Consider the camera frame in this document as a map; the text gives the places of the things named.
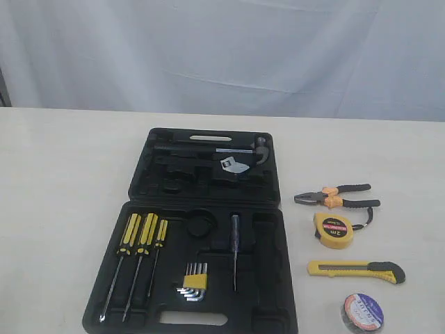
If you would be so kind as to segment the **orange black combination pliers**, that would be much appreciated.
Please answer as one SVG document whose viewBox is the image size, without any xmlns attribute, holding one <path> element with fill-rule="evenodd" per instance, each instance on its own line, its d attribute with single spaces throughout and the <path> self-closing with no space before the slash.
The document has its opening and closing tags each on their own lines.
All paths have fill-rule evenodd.
<svg viewBox="0 0 445 334">
<path fill-rule="evenodd" d="M 340 194 L 371 189 L 370 184 L 347 184 L 336 187 L 323 187 L 318 192 L 306 192 L 294 196 L 294 202 L 302 205 L 324 205 L 330 209 L 335 207 L 346 207 L 349 209 L 367 209 L 379 207 L 379 200 L 346 200 Z"/>
</svg>

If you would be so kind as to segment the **small yellow black screwdriver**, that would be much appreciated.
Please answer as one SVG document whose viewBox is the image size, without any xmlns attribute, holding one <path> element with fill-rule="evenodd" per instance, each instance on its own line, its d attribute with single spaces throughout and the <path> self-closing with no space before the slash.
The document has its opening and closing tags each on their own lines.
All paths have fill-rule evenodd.
<svg viewBox="0 0 445 334">
<path fill-rule="evenodd" d="M 151 295 L 152 295 L 152 288 L 154 285 L 156 266 L 157 266 L 157 262 L 158 262 L 158 258 L 159 258 L 160 249 L 164 247 L 167 229 L 168 229 L 168 220 L 162 219 L 159 229 L 158 229 L 158 234 L 156 236 L 155 245 L 154 245 L 155 257 L 154 257 L 154 261 L 153 261 L 153 265 L 152 265 L 152 272 L 151 272 L 151 276 L 150 276 L 150 280 L 149 280 L 147 299 L 150 299 Z"/>
</svg>

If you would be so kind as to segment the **black electrical tape roll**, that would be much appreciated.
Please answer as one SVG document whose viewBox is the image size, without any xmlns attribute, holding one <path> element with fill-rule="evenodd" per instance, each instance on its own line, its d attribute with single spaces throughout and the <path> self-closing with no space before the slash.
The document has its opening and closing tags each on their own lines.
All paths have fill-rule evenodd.
<svg viewBox="0 0 445 334">
<path fill-rule="evenodd" d="M 345 298 L 341 318 L 351 333 L 379 333 L 385 324 L 380 304 L 362 293 L 350 294 Z"/>
</svg>

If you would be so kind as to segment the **white backdrop curtain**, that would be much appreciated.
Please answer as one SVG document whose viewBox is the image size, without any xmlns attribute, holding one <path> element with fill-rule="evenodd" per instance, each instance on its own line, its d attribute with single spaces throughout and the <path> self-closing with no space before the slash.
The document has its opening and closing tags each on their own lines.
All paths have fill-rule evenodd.
<svg viewBox="0 0 445 334">
<path fill-rule="evenodd" d="M 16 107 L 444 119 L 443 1 L 2 1 Z"/>
</svg>

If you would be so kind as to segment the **yellow black utility knife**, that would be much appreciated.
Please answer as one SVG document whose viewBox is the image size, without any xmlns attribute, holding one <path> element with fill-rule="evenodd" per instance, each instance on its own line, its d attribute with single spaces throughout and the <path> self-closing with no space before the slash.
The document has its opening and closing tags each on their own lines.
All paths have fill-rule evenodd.
<svg viewBox="0 0 445 334">
<path fill-rule="evenodd" d="M 367 261 L 310 261 L 307 272 L 311 276 L 377 278 L 394 285 L 406 281 L 404 270 L 393 262 Z"/>
</svg>

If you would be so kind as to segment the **black plastic tool case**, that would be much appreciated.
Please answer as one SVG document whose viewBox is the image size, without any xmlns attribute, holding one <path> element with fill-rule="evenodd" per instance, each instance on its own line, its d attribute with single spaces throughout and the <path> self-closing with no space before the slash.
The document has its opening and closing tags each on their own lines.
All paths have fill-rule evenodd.
<svg viewBox="0 0 445 334">
<path fill-rule="evenodd" d="M 266 139 L 268 159 L 256 165 L 252 154 L 169 152 L 160 144 L 208 145 L 250 149 Z M 158 177 L 151 173 L 157 157 L 223 160 L 233 157 L 251 169 L 237 182 Z M 231 132 L 153 128 L 149 131 L 93 286 L 82 325 L 87 333 L 296 333 L 298 321 L 273 137 L 266 132 Z M 131 254 L 124 258 L 108 307 L 99 323 L 119 257 L 127 220 L 142 216 Z M 149 255 L 143 258 L 127 319 L 127 303 L 138 258 L 136 246 L 145 217 L 159 216 Z M 237 292 L 233 288 L 231 216 L 240 216 Z M 162 219 L 168 220 L 160 249 L 152 295 L 147 299 L 155 257 L 154 245 Z M 177 292 L 186 264 L 208 264 L 203 301 L 187 302 Z"/>
</svg>

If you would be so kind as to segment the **hex key set yellow holder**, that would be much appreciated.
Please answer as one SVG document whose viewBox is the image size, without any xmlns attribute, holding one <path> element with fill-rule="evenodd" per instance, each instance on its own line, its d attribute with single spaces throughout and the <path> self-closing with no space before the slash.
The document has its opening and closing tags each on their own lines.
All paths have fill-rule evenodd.
<svg viewBox="0 0 445 334">
<path fill-rule="evenodd" d="M 177 292 L 187 302 L 204 300 L 207 292 L 208 264 L 206 262 L 189 262 L 186 264 L 183 284 Z"/>
</svg>

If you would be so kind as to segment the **adjustable wrench silver head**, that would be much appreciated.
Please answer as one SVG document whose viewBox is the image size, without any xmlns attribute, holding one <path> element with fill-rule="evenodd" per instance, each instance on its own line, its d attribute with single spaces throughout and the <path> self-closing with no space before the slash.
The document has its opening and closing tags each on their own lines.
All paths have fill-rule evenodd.
<svg viewBox="0 0 445 334">
<path fill-rule="evenodd" d="M 246 174 L 251 167 L 237 162 L 233 157 L 223 160 L 195 159 L 190 157 L 157 157 L 151 173 L 158 177 L 198 181 L 237 182 L 239 175 Z"/>
</svg>

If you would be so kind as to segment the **yellow tape measure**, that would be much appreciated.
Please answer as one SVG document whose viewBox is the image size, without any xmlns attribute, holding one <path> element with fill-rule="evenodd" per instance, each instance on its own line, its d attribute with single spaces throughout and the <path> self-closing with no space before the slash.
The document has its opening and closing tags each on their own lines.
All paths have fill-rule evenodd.
<svg viewBox="0 0 445 334">
<path fill-rule="evenodd" d="M 346 217 L 323 212 L 315 213 L 314 236 L 325 247 L 345 249 L 353 242 L 354 232 L 364 229 L 373 221 L 373 208 L 367 210 L 368 218 L 363 224 L 352 224 Z"/>
</svg>

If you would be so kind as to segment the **voltage tester screwdriver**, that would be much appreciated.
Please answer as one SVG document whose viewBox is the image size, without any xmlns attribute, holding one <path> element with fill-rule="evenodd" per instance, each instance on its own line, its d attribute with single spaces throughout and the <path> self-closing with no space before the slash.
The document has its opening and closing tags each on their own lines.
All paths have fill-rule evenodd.
<svg viewBox="0 0 445 334">
<path fill-rule="evenodd" d="M 233 252 L 233 288 L 237 292 L 237 263 L 240 240 L 240 216 L 234 214 L 231 216 L 232 220 L 232 252 Z"/>
</svg>

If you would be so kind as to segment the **middle yellow black screwdriver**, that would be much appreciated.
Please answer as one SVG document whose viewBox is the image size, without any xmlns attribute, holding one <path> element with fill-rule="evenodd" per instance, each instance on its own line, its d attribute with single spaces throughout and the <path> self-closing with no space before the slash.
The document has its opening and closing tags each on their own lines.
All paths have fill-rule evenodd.
<svg viewBox="0 0 445 334">
<path fill-rule="evenodd" d="M 129 313 L 129 309 L 131 306 L 132 298 L 134 295 L 134 290 L 136 286 L 136 282 L 138 279 L 138 274 L 140 271 L 140 267 L 145 256 L 149 255 L 150 247 L 152 245 L 152 240 L 154 236 L 154 232 L 156 230 L 156 225 L 158 222 L 159 216 L 156 213 L 149 213 L 145 217 L 145 221 L 143 223 L 142 232 L 139 235 L 137 246 L 136 246 L 136 256 L 138 258 L 136 268 L 133 275 L 133 281 L 129 290 L 129 295 L 127 299 L 127 303 L 125 305 L 124 313 L 122 316 L 122 323 L 124 323 L 127 319 L 127 315 Z"/>
</svg>

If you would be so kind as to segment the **large yellow black screwdriver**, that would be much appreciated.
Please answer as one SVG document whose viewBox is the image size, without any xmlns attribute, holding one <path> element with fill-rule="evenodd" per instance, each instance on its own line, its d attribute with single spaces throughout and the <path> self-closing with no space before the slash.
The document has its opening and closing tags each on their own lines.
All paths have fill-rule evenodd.
<svg viewBox="0 0 445 334">
<path fill-rule="evenodd" d="M 109 287 L 108 294 L 104 302 L 104 306 L 99 315 L 99 323 L 101 324 L 104 323 L 106 320 L 106 314 L 108 311 L 109 304 L 111 302 L 111 297 L 113 296 L 113 292 L 120 273 L 122 263 L 124 261 L 124 258 L 131 254 L 131 249 L 133 248 L 134 242 L 136 240 L 136 236 L 138 234 L 138 228 L 140 226 L 141 221 L 142 221 L 142 216 L 137 213 L 132 213 L 127 220 L 127 224 L 122 234 L 120 243 L 118 244 L 118 249 L 117 249 L 117 255 L 119 257 L 118 265 L 116 266 L 115 273 L 113 275 L 113 279 L 111 281 L 111 285 Z"/>
</svg>

